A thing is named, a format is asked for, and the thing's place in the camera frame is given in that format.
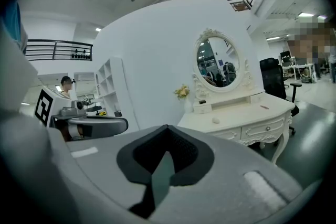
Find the drawer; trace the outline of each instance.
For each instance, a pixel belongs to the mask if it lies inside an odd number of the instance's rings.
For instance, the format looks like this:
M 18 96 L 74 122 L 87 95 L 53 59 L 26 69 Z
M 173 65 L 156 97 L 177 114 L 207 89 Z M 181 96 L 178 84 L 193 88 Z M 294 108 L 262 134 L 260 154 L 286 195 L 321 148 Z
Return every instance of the drawer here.
M 261 135 L 278 135 L 284 129 L 285 116 L 268 121 L 262 121 L 241 128 L 241 139 L 251 138 Z
M 235 128 L 235 129 L 230 129 L 230 130 L 209 132 L 207 134 L 213 135 L 215 137 L 223 138 L 223 139 L 228 139 L 228 140 L 240 140 L 241 132 L 242 132 L 242 128 Z

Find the white cabinet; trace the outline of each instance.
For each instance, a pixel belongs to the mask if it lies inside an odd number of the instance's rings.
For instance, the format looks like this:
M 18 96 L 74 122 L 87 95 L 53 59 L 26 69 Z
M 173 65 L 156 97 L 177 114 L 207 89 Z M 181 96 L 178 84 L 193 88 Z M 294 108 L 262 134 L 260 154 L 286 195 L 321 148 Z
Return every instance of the white cabinet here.
M 231 130 L 222 130 L 222 131 L 216 131 L 216 132 L 209 132 L 207 134 L 213 135 L 216 137 L 220 137 L 223 139 L 229 139 L 229 140 L 240 140 L 240 133 L 242 131 L 242 128 L 235 128 Z
M 108 59 L 95 74 L 97 92 L 103 98 L 108 116 L 120 111 L 127 119 L 129 128 L 125 133 L 139 130 L 133 105 L 128 93 L 122 60 L 118 57 Z
M 264 136 L 280 135 L 284 129 L 285 115 L 268 121 L 246 125 L 241 128 L 241 139 Z

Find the black office chair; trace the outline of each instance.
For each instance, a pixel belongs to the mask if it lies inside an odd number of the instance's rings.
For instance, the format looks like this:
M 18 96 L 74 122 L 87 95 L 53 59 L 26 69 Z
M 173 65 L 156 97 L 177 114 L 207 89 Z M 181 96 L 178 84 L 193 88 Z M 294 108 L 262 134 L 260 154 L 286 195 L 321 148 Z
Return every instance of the black office chair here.
M 282 74 L 282 77 L 284 78 L 284 81 L 285 81 L 285 80 L 288 80 L 288 77 L 286 77 L 285 73 Z
M 285 84 L 283 83 L 282 66 L 279 65 L 274 58 L 268 58 L 260 61 L 261 74 L 263 76 L 264 89 L 266 93 L 274 95 L 276 97 L 286 99 Z M 293 88 L 292 102 L 294 103 L 296 88 L 301 87 L 300 83 L 291 83 Z M 291 114 L 295 116 L 299 113 L 299 108 L 295 105 Z M 291 126 L 292 134 L 295 134 L 295 129 Z

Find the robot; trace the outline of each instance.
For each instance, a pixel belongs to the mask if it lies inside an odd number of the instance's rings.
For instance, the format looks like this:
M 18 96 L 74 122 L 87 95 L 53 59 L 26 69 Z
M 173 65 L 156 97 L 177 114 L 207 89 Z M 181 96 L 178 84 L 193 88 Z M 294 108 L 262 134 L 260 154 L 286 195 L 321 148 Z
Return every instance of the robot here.
M 61 129 L 67 126 L 71 140 L 109 137 L 128 129 L 127 119 L 88 115 L 84 105 L 98 102 L 102 100 L 84 98 L 83 101 L 72 101 L 58 91 L 44 86 L 36 103 L 35 117 L 45 127 Z M 94 106 L 88 110 L 101 110 L 101 106 Z M 79 126 L 83 130 L 82 134 L 78 132 Z

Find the curved white wall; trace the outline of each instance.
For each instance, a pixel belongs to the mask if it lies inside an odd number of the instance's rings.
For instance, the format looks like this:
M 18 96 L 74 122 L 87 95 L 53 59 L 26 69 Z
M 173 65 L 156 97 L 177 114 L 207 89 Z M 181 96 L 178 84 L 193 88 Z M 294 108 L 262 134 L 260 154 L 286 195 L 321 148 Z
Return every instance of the curved white wall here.
M 183 83 L 193 91 L 194 46 L 206 28 L 222 31 L 244 46 L 249 68 L 262 87 L 251 40 L 224 0 L 162 2 L 130 13 L 99 33 L 94 61 L 122 58 L 139 128 L 179 122 L 183 104 L 173 92 Z

